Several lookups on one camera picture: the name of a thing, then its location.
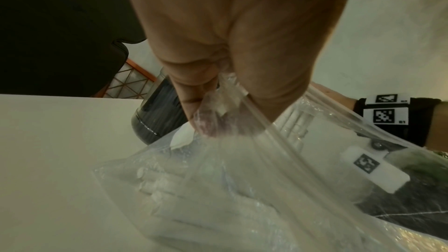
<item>qr-like marker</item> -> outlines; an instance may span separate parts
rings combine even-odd
[[[365,154],[360,156],[354,164],[368,174],[372,173],[379,166],[379,162]]]
[[[377,95],[375,99],[376,103],[396,103],[398,100],[397,94],[392,95]]]
[[[394,123],[395,109],[375,109],[373,111],[373,123]]]

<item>plastic bag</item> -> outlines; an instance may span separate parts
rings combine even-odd
[[[384,202],[401,213],[415,209],[396,194],[413,180],[406,179],[413,172],[402,169],[423,162],[445,170],[446,162],[365,124],[320,92],[310,90],[269,125],[239,88],[222,80],[195,120],[212,137],[195,134],[179,146],[172,144],[173,132],[128,159],[94,170],[146,237],[180,251],[448,247],[367,215],[376,216],[371,207],[382,208]],[[372,139],[388,143],[389,150],[372,150]],[[397,154],[407,156],[406,151],[419,158]],[[370,176],[391,172],[400,178],[388,183]],[[412,188],[404,192],[419,197]]]

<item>table surface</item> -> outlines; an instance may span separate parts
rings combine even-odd
[[[132,226],[91,169],[145,145],[140,100],[0,95],[0,251],[173,251]]]

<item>white label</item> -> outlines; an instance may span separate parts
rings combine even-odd
[[[369,96],[365,99],[366,105],[383,105],[383,104],[410,104],[411,96],[408,94],[384,94]]]
[[[359,174],[387,193],[393,194],[411,178],[408,174],[386,162],[383,159],[385,154],[382,152],[375,155],[360,147],[351,146],[341,153],[341,157]]]
[[[380,125],[408,125],[409,109],[407,107],[364,109],[363,117]]]
[[[182,125],[179,130],[174,134],[173,138],[171,139],[171,143],[169,146],[172,150],[186,146],[191,144],[193,142],[193,139],[195,137],[195,129],[189,122]]]

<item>wristband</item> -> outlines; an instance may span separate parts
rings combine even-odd
[[[410,98],[405,94],[359,99],[353,111],[386,132],[423,147],[431,127],[435,98]]]

